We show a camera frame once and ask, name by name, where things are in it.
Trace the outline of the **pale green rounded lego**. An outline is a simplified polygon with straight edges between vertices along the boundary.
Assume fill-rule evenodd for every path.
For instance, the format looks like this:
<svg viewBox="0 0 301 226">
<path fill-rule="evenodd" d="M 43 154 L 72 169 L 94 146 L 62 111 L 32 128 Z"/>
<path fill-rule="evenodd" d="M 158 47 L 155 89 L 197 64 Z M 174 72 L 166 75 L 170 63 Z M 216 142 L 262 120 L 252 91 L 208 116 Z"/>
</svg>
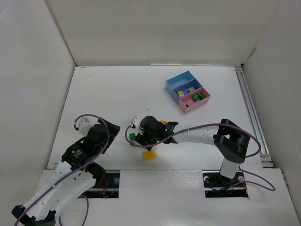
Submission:
<svg viewBox="0 0 301 226">
<path fill-rule="evenodd" d="M 183 91 L 178 91 L 177 93 L 178 93 L 178 96 L 179 96 L 179 97 L 183 97 L 183 96 L 185 96 L 185 94 L 184 94 L 184 92 L 183 92 Z"/>
</svg>

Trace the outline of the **dark green stepped lego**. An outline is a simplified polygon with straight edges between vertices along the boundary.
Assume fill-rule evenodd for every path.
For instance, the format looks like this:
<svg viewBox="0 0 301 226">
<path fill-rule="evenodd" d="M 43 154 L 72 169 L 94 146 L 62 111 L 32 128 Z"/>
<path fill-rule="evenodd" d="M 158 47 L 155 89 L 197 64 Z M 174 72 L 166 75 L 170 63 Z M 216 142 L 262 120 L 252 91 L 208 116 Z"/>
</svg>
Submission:
<svg viewBox="0 0 301 226">
<path fill-rule="evenodd" d="M 195 95 L 195 97 L 196 97 L 198 100 L 203 100 L 203 99 L 205 99 L 205 97 L 204 97 L 202 94 L 200 94 L 200 93 L 197 93 L 197 94 Z"/>
</svg>

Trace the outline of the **dark green lego brick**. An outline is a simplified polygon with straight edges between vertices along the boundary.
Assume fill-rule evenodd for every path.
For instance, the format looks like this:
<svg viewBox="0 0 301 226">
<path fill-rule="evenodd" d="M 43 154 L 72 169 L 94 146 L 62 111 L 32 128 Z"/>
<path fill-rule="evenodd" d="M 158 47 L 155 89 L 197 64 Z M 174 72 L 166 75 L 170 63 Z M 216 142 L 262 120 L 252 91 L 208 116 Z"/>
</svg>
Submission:
<svg viewBox="0 0 301 226">
<path fill-rule="evenodd" d="M 193 100 L 194 102 L 196 102 L 196 101 L 198 100 L 198 95 L 195 94 L 195 95 L 193 96 L 192 100 Z"/>
</svg>

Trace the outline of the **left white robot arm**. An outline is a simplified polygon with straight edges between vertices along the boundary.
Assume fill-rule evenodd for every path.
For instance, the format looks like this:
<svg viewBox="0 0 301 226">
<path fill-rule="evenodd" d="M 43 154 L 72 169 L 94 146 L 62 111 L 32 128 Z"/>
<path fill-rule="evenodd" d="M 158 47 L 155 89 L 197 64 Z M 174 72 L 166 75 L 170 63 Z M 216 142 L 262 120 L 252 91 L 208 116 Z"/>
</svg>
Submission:
<svg viewBox="0 0 301 226">
<path fill-rule="evenodd" d="M 86 190 L 101 185 L 106 170 L 95 160 L 110 147 L 120 126 L 89 114 L 79 116 L 74 129 L 83 137 L 69 146 L 45 185 L 25 204 L 17 205 L 12 215 L 24 226 L 53 226 L 65 208 Z"/>
</svg>

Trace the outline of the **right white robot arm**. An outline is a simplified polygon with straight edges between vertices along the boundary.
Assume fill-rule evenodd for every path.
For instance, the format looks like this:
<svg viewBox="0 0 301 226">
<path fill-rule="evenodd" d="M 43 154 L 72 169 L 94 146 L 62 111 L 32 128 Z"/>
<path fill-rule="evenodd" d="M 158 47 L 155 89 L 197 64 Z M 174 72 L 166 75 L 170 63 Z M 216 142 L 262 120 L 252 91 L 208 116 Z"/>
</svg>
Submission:
<svg viewBox="0 0 301 226">
<path fill-rule="evenodd" d="M 240 164 L 246 159 L 250 136 L 228 119 L 203 126 L 182 126 L 176 121 L 162 122 L 153 116 L 131 121 L 138 134 L 135 142 L 148 151 L 155 144 L 198 143 L 215 146 L 223 155 L 220 175 L 233 179 Z"/>
</svg>

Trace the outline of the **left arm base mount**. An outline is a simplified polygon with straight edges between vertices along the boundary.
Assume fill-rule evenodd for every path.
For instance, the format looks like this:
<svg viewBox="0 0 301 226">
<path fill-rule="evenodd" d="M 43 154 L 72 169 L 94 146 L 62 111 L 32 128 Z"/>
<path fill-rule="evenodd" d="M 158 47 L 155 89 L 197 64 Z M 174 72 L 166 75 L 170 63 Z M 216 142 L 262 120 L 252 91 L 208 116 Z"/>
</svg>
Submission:
<svg viewBox="0 0 301 226">
<path fill-rule="evenodd" d="M 82 195 L 89 199 L 115 199 L 119 197 L 120 170 L 106 172 L 104 181 L 85 191 Z"/>
</svg>

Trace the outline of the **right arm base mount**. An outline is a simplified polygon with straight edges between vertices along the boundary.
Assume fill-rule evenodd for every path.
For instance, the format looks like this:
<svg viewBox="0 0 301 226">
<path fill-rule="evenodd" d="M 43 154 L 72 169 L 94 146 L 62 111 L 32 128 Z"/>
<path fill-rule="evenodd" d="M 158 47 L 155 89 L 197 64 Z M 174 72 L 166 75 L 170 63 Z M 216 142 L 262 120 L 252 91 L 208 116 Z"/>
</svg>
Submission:
<svg viewBox="0 0 301 226">
<path fill-rule="evenodd" d="M 248 191 L 242 171 L 237 171 L 233 179 L 226 178 L 218 170 L 202 171 L 206 198 L 248 198 Z"/>
</svg>

